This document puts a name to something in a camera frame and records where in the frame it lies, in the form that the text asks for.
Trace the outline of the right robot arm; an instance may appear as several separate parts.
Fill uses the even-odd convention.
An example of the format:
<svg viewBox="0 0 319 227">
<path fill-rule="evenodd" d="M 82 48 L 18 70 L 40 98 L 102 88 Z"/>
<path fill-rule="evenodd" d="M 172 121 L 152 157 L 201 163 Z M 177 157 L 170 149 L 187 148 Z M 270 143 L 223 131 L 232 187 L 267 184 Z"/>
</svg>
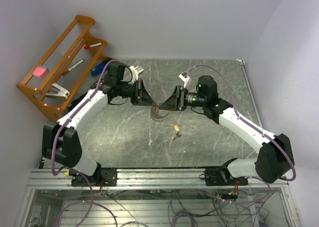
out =
<svg viewBox="0 0 319 227">
<path fill-rule="evenodd" d="M 257 126 L 218 95 L 212 76 L 198 78 L 196 92 L 176 86 L 172 95 L 158 106 L 159 110 L 183 111 L 200 107 L 203 114 L 242 138 L 257 153 L 257 158 L 233 158 L 219 167 L 220 181 L 231 185 L 241 177 L 258 177 L 272 184 L 294 167 L 290 139 L 285 134 L 275 135 Z"/>
</svg>

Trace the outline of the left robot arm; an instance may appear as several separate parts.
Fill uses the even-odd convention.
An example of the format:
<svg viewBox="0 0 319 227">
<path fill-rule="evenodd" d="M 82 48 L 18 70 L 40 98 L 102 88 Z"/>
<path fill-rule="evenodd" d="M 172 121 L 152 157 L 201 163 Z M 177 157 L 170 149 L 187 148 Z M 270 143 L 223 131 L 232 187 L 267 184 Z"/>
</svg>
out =
<svg viewBox="0 0 319 227">
<path fill-rule="evenodd" d="M 51 160 L 51 170 L 58 174 L 55 164 L 84 174 L 91 186 L 101 182 L 101 165 L 83 154 L 79 133 L 88 121 L 116 97 L 129 99 L 134 106 L 154 107 L 156 103 L 146 91 L 141 66 L 127 66 L 109 60 L 85 97 L 58 121 L 48 121 L 43 127 L 42 156 Z"/>
</svg>

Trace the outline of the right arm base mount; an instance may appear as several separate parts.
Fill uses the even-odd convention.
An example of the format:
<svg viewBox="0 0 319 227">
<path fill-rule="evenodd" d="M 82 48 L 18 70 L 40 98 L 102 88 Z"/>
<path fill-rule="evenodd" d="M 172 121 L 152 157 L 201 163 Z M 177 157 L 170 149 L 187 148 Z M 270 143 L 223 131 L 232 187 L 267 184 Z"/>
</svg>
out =
<svg viewBox="0 0 319 227">
<path fill-rule="evenodd" d="M 205 167 L 204 172 L 199 175 L 199 179 L 204 180 L 206 186 L 247 186 L 247 178 L 233 177 L 227 169 L 228 165 L 235 160 L 237 158 L 232 158 L 221 166 Z"/>
</svg>

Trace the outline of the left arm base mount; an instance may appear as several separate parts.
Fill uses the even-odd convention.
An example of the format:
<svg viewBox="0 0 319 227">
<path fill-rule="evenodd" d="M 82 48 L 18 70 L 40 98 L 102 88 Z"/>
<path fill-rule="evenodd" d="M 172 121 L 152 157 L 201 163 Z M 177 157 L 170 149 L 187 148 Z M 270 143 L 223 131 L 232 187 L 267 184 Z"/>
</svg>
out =
<svg viewBox="0 0 319 227">
<path fill-rule="evenodd" d="M 88 187 L 89 184 L 81 176 L 72 172 L 72 187 Z M 117 184 L 118 172 L 115 168 L 102 168 L 97 174 L 93 176 L 86 176 L 91 186 L 102 186 L 102 187 L 115 187 Z"/>
</svg>

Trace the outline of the large keyring with yellow handle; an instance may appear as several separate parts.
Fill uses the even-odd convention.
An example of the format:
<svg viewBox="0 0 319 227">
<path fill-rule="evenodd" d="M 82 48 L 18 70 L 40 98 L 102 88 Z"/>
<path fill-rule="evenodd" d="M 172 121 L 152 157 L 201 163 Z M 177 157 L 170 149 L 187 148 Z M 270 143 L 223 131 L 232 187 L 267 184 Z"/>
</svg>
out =
<svg viewBox="0 0 319 227">
<path fill-rule="evenodd" d="M 157 121 L 157 122 L 162 122 L 164 119 L 170 114 L 171 111 L 166 111 L 165 114 L 160 114 L 160 109 L 159 109 L 160 104 L 157 104 L 155 107 L 152 107 L 150 110 L 150 117 L 152 120 Z"/>
</svg>

